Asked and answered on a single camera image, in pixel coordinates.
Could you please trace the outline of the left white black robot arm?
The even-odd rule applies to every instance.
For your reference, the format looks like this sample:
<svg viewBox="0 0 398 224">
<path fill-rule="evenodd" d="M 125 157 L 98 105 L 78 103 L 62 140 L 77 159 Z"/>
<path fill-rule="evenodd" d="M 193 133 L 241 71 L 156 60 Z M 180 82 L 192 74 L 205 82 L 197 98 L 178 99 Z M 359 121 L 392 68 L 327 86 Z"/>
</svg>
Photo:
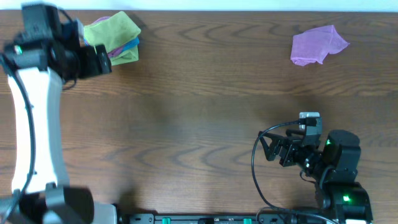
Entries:
<svg viewBox="0 0 398 224">
<path fill-rule="evenodd" d="M 104 45 L 83 46 L 79 20 L 44 3 L 22 6 L 24 30 L 4 46 L 1 65 L 16 117 L 12 194 L 1 199 L 3 223 L 116 223 L 111 204 L 70 185 L 63 159 L 60 97 L 67 82 L 111 72 Z"/>
</svg>

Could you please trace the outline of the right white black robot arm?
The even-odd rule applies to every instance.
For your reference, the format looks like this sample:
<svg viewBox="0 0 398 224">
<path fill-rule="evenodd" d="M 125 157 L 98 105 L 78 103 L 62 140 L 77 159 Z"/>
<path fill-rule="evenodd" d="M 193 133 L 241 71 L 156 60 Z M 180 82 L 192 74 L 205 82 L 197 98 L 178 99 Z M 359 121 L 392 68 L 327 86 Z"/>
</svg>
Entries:
<svg viewBox="0 0 398 224">
<path fill-rule="evenodd" d="M 329 132 L 323 150 L 320 128 L 288 129 L 285 135 L 259 132 L 256 144 L 262 145 L 268 161 L 280 158 L 280 165 L 298 165 L 315 186 L 319 209 L 297 210 L 267 205 L 278 212 L 288 213 L 296 222 L 310 223 L 372 223 L 373 214 L 366 190 L 356 181 L 361 156 L 357 135 L 336 129 Z"/>
</svg>

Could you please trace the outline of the light green microfiber cloth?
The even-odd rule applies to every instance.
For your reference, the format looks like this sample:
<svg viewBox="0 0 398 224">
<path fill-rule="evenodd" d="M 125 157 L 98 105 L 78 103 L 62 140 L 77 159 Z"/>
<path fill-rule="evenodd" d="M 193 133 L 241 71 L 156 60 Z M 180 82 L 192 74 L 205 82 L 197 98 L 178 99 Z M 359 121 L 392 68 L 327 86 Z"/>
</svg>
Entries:
<svg viewBox="0 0 398 224">
<path fill-rule="evenodd" d="M 84 26 L 84 40 L 88 45 L 101 45 L 107 53 L 122 52 L 141 33 L 141 29 L 124 12 Z"/>
</svg>

